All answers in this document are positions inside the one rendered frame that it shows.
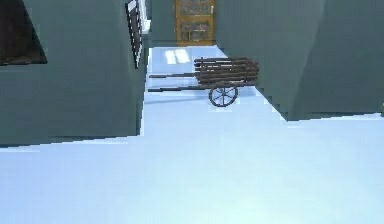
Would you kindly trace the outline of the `dark wooden handcart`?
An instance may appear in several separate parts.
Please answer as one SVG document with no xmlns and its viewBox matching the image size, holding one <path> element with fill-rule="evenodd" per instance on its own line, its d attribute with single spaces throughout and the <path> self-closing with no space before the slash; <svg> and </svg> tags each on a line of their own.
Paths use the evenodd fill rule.
<svg viewBox="0 0 384 224">
<path fill-rule="evenodd" d="M 192 73 L 150 75 L 152 79 L 195 78 L 196 85 L 160 87 L 149 92 L 208 90 L 210 103 L 218 108 L 228 107 L 238 98 L 241 87 L 258 84 L 259 63 L 248 57 L 197 58 Z"/>
</svg>

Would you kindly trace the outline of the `yellow wooden room door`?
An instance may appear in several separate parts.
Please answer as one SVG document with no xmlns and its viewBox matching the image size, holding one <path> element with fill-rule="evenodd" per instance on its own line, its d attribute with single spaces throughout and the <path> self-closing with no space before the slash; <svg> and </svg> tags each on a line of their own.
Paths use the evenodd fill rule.
<svg viewBox="0 0 384 224">
<path fill-rule="evenodd" d="M 178 47 L 211 46 L 215 43 L 216 0 L 174 0 Z"/>
</svg>

